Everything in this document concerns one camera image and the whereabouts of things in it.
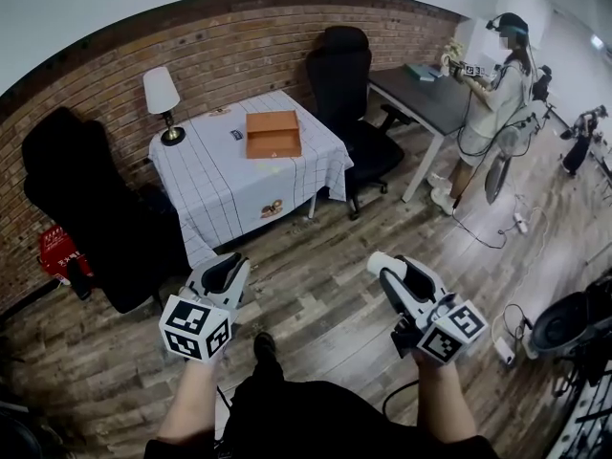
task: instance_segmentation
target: black cap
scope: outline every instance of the black cap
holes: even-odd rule
[[[529,26],[527,22],[521,19],[515,13],[503,13],[501,17],[499,17],[499,29],[503,29],[506,27],[514,27],[516,29],[520,29],[524,33],[529,33]]]

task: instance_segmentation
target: desk leg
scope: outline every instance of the desk leg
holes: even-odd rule
[[[440,149],[440,146],[442,146],[443,142],[444,142],[444,136],[440,134],[433,135],[433,140],[431,141],[431,144],[429,145],[429,149],[427,150],[427,153],[421,160],[421,164],[419,165],[419,168],[417,168],[417,171],[414,174],[414,177],[412,177],[412,180],[410,181],[410,185],[405,190],[404,195],[402,196],[402,200],[405,203],[410,202],[410,199],[412,199],[412,196],[417,191],[417,188],[419,188],[419,185],[421,184],[421,182],[427,175],[427,172],[429,171],[429,168],[431,167],[431,164],[433,163],[433,159],[438,154],[438,150]]]
[[[308,219],[313,219],[315,217],[315,206],[317,205],[317,193],[310,198],[310,210],[308,211]]]
[[[599,250],[597,253],[595,253],[591,258],[589,258],[586,261],[586,265],[589,265],[593,260],[595,260],[598,256],[600,256],[602,253],[604,253],[610,247],[612,247],[612,241],[610,243],[608,243],[605,247],[603,247],[601,250]]]

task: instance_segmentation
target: white shoe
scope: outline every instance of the white shoe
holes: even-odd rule
[[[450,190],[452,187],[449,179],[440,177],[440,175],[436,175],[433,172],[427,175],[427,183],[433,188],[441,188],[442,190]]]
[[[433,188],[430,194],[431,200],[440,207],[446,216],[452,216],[452,206],[455,204],[454,199],[448,195],[449,193],[449,190]]]

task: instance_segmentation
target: brick wall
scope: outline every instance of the brick wall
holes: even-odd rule
[[[132,186],[159,182],[146,160],[162,128],[147,111],[142,73],[165,65],[177,120],[273,89],[312,104],[304,57],[321,31],[362,28],[374,68],[434,62],[459,16],[408,0],[187,0],[106,28],[50,58],[0,98],[0,313],[49,280],[38,235],[52,222],[23,193],[21,142],[59,105],[106,126]]]

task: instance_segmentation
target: white cylindrical object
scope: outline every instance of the white cylindrical object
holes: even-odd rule
[[[404,280],[408,272],[408,267],[402,260],[390,257],[382,251],[375,251],[367,261],[367,270],[378,277],[381,275],[382,269],[388,269],[396,273],[401,280]]]
[[[146,108],[151,114],[162,114],[181,101],[170,72],[165,66],[153,68],[142,76]]]

